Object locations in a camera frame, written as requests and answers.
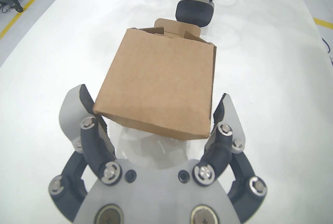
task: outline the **silver screw head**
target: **silver screw head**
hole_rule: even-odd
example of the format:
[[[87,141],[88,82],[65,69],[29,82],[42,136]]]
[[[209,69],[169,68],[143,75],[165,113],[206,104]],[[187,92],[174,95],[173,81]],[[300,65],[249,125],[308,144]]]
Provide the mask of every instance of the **silver screw head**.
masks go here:
[[[92,123],[93,123],[93,118],[92,118],[92,117],[88,117],[88,118],[84,119],[82,123],[83,123],[83,126],[84,126],[85,128],[88,128],[89,126],[92,125]]]
[[[218,224],[217,215],[208,206],[198,206],[191,213],[191,224]]]
[[[62,176],[58,175],[55,178],[52,179],[50,185],[49,185],[49,192],[51,195],[57,195],[62,192],[64,189],[61,184]]]
[[[253,187],[259,192],[263,193],[265,190],[265,185],[260,180],[253,182]]]
[[[116,169],[113,166],[106,167],[104,170],[104,177],[110,180],[114,177],[115,172]]]
[[[105,185],[113,185],[119,181],[120,176],[121,176],[120,166],[116,162],[111,161],[105,164],[105,169],[101,181]]]
[[[202,179],[209,179],[212,173],[206,166],[202,166],[200,168],[199,175]]]
[[[263,197],[267,194],[266,185],[256,176],[251,177],[249,181],[249,186],[251,191],[257,196]]]
[[[60,189],[60,187],[61,187],[60,180],[54,180],[50,185],[50,188],[53,192],[58,191]]]
[[[231,130],[230,126],[229,125],[222,125],[222,131],[224,133],[229,133]]]
[[[78,149],[81,149],[81,148],[82,148],[81,140],[79,140],[79,141],[76,143],[76,147],[77,147]]]
[[[235,148],[238,148],[238,149],[242,149],[243,148],[243,144],[238,140],[238,139],[234,139],[233,142],[232,142],[233,146]]]

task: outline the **white tabletop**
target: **white tabletop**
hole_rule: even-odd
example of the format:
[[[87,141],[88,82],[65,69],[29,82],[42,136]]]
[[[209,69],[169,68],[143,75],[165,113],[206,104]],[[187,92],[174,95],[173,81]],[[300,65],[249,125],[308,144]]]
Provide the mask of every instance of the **white tabletop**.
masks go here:
[[[95,99],[126,29],[174,19],[178,1],[56,0],[18,44],[0,68],[1,223],[67,223],[48,194],[74,151],[58,123],[63,98],[85,83]],[[215,0],[202,37],[218,47],[213,109],[230,94],[268,185],[249,223],[330,223],[333,70],[303,0]],[[121,128],[109,128],[135,161],[140,148],[120,147]],[[159,141],[180,151],[176,161],[200,158],[205,143]],[[157,164],[175,159],[151,150]],[[90,189],[95,177],[84,177]],[[227,189],[230,174],[220,181]]]

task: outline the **metal washer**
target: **metal washer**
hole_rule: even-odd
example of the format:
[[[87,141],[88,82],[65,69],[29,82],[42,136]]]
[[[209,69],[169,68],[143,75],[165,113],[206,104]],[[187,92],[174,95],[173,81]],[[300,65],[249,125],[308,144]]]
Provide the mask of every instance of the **metal washer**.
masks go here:
[[[211,173],[210,177],[207,179],[202,179],[200,177],[200,168],[198,166],[195,166],[193,169],[193,175],[194,175],[195,180],[203,186],[209,186],[209,185],[213,184],[213,182],[215,180],[215,172],[214,172],[214,169],[212,168],[212,166],[207,165],[206,167]]]
[[[115,204],[102,207],[96,214],[94,224],[124,224],[124,213]]]
[[[191,212],[190,224],[219,224],[219,219],[212,208],[199,205]]]

